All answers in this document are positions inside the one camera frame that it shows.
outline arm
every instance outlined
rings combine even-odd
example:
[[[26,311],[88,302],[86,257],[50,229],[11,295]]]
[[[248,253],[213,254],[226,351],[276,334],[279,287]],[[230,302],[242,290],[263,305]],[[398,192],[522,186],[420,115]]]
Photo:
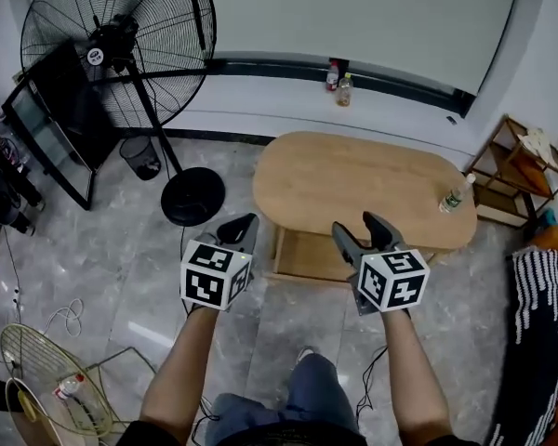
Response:
[[[188,442],[203,395],[218,315],[212,308],[199,308],[188,317],[142,402],[140,420],[161,427],[180,444]]]
[[[411,319],[402,310],[384,312],[382,319],[389,347],[392,408],[402,443],[423,446],[451,435],[445,395]]]

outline table top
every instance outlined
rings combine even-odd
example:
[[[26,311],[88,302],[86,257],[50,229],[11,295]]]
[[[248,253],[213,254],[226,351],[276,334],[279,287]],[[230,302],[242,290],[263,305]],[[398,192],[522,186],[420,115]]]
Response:
[[[463,175],[439,155],[358,138],[294,132],[259,158],[254,198],[262,213],[288,230],[330,234],[333,221],[362,240],[362,213],[373,212],[418,248],[448,251],[473,237],[477,214],[467,200],[452,214],[440,201]]]

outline fan base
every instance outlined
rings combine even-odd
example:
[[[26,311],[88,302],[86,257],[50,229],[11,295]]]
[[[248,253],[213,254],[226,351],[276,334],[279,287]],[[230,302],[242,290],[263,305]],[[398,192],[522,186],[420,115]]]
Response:
[[[161,207],[175,225],[193,227],[212,218],[224,200],[225,185],[217,172],[193,167],[167,182],[161,194]]]

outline black and white striped fabric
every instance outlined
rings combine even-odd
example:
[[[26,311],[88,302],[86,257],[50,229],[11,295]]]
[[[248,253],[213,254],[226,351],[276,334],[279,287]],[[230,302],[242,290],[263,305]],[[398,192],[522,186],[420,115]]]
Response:
[[[490,446],[540,444],[558,402],[558,251],[512,257],[509,336]]]

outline black trash can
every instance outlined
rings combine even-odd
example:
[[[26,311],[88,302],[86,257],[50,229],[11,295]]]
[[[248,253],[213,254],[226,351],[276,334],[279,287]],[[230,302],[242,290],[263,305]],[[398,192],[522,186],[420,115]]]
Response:
[[[120,146],[120,155],[141,180],[151,180],[161,170],[161,161],[157,157],[151,138],[147,136],[125,140]]]

